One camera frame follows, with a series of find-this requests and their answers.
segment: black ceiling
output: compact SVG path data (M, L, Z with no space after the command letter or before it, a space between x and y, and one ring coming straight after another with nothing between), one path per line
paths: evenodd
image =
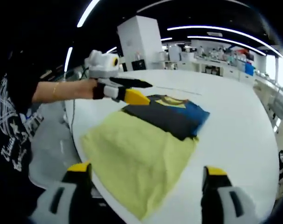
M77 66L91 50L107 51L120 42L117 26L127 19L141 15L158 20L161 37L172 41L188 40L188 35L207 35L207 29L182 29L167 31L167 28L184 25L212 25L231 28L255 36L268 44L274 44L265 35L265 30L256 11L227 0L172 0L142 9L158 0L101 0L81 28L77 23L90 0L44 0L26 5L26 12L18 14L14 38L21 47L35 49L45 69L64 64L70 46L73 52L70 67ZM252 47L260 44L241 35L223 32L223 38L245 43Z

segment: white table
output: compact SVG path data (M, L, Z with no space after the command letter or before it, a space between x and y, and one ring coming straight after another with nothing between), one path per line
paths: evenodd
M157 87L139 89L145 95L167 94L189 99L211 114L199 132L200 142L174 189L145 224L200 224L202 176L205 165L224 169L233 185L254 201L256 214L266 218L274 205L279 177L277 144L269 118L252 88L222 77L181 70L142 70L122 73ZM126 104L111 99L76 100L74 141L83 161L87 160L79 138ZM73 101L66 102L69 123ZM111 208L128 224L138 224L93 173L93 183Z

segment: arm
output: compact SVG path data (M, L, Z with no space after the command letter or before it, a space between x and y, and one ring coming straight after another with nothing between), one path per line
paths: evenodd
M32 97L33 103L52 103L68 99L93 99L95 79L74 82L39 82Z

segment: cable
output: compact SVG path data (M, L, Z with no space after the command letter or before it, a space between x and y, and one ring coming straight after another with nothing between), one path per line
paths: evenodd
M82 66L83 68L83 73L82 73L82 76L80 77L79 81L82 80L83 76L85 76L87 78L87 75L86 75L86 71L89 69L88 67L87 68L84 68L84 66ZM70 126L70 131L71 131L71 135L73 137L73 123L74 123L74 119L75 119L75 99L73 99L73 117L72 117L72 122L71 122L71 126Z

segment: navy t-shirt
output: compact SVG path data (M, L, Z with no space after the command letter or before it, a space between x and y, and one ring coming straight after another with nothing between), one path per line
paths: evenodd
M26 113L39 82L31 63L18 54L0 77L0 211L29 216L43 190L28 177L32 158L29 134L20 113Z

